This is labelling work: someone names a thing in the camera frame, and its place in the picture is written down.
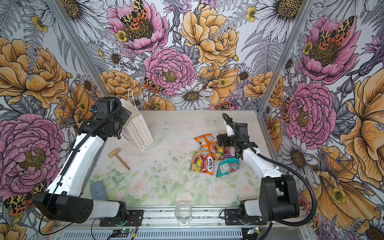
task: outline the tabletop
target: tabletop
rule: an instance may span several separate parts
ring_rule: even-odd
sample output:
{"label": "tabletop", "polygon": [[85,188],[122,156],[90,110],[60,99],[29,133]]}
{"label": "tabletop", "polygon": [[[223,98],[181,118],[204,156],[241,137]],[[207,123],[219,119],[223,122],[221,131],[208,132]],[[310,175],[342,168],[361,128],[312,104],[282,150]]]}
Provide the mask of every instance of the tabletop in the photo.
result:
{"label": "tabletop", "polygon": [[[123,137],[110,137],[100,153],[82,197],[90,198],[90,185],[103,181],[109,200],[126,205],[238,205],[240,200],[259,195],[260,180],[242,159],[240,169],[216,177],[219,162],[214,162],[214,175],[191,172],[192,156],[200,144],[194,137],[226,133],[222,113],[235,122],[248,123],[250,140],[269,157],[254,111],[141,111],[154,142],[142,152]],[[119,147],[119,156],[131,168],[127,170],[116,157],[108,154]]]}

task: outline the robotic arm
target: robotic arm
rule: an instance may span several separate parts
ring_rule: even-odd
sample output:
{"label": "robotic arm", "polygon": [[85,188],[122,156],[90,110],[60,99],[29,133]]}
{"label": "robotic arm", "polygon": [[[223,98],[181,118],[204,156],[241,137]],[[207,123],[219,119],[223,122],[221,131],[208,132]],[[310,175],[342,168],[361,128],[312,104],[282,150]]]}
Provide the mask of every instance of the robotic arm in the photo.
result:
{"label": "robotic arm", "polygon": [[[235,157],[242,157],[261,179],[259,199],[241,201],[239,205],[242,222],[247,223],[247,219],[262,215],[266,221],[274,220],[291,226],[300,226],[308,223],[316,213],[317,202],[315,195],[312,194],[312,188],[310,188],[305,179],[302,176],[298,176],[299,179],[305,181],[305,185],[312,196],[310,215],[305,220],[297,223],[283,221],[282,219],[299,216],[296,182],[291,175],[281,173],[279,166],[275,166],[272,162],[289,171],[294,170],[261,155],[258,146],[254,142],[249,141],[247,123],[234,123],[232,118],[229,118],[225,113],[223,113],[223,117],[227,123],[227,134],[217,136],[219,145],[224,147],[233,146],[235,148]],[[276,189],[283,194],[277,195]]]}
{"label": "robotic arm", "polygon": [[32,202],[52,220],[83,223],[87,219],[117,217],[126,219],[125,203],[81,198],[81,190],[99,150],[108,137],[120,137],[131,112],[118,98],[99,99],[93,115],[78,131],[75,148],[46,192],[37,193]]}

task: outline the paper gift bag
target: paper gift bag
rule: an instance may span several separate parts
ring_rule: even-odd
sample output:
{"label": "paper gift bag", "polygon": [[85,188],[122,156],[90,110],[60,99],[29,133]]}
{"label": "paper gift bag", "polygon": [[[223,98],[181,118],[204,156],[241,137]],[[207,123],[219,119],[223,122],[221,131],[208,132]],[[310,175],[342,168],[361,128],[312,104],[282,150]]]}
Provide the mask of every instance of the paper gift bag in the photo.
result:
{"label": "paper gift bag", "polygon": [[130,101],[123,98],[120,101],[121,106],[132,113],[123,126],[121,135],[142,152],[153,142],[152,135],[136,106],[133,106]]}

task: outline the metal pole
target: metal pole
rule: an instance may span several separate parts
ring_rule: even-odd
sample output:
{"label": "metal pole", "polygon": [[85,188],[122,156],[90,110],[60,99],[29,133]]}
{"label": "metal pole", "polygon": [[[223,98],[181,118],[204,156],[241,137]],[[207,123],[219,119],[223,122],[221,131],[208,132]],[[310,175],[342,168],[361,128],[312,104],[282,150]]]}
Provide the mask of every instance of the metal pole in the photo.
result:
{"label": "metal pole", "polygon": [[295,25],[293,26],[292,32],[289,34],[287,41],[285,42],[285,46],[283,48],[282,53],[280,54],[279,60],[276,64],[275,69],[273,70],[273,75],[271,77],[271,81],[268,84],[268,87],[265,90],[262,102],[260,103],[258,107],[258,113],[262,114],[266,104],[268,103],[273,89],[275,88],[279,77],[281,75],[281,71],[283,70],[284,65],[288,61],[288,58],[290,56],[291,50],[293,49],[293,46],[296,44],[297,37],[299,36],[301,30],[304,27],[305,22],[307,21],[307,18],[311,12],[312,6],[314,5],[315,0],[304,0],[300,11],[298,13],[298,17],[295,20]]}
{"label": "metal pole", "polygon": [[109,97],[111,94],[104,85],[104,82],[101,80],[101,77],[92,62],[91,57],[89,56],[87,50],[85,49],[79,35],[77,34],[76,29],[74,28],[72,21],[69,19],[67,13],[65,12],[63,6],[60,3],[60,0],[47,0],[49,8],[53,12],[56,20],[60,24],[60,28],[64,30],[65,34],[68,37],[68,40],[72,44],[73,48],[79,56],[81,56],[83,64],[87,68],[91,78],[96,83],[100,93],[104,97]]}

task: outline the bag handle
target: bag handle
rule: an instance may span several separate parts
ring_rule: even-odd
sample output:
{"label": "bag handle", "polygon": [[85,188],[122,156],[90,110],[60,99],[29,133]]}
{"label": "bag handle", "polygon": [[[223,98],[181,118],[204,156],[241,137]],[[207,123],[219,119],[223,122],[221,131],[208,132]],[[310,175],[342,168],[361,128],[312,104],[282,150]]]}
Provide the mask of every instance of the bag handle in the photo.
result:
{"label": "bag handle", "polygon": [[132,90],[132,88],[128,88],[128,101],[129,101],[129,91],[131,91],[131,93],[132,93],[132,101],[133,101],[133,104],[134,104],[135,107],[136,107],[135,100],[133,99],[133,90]]}

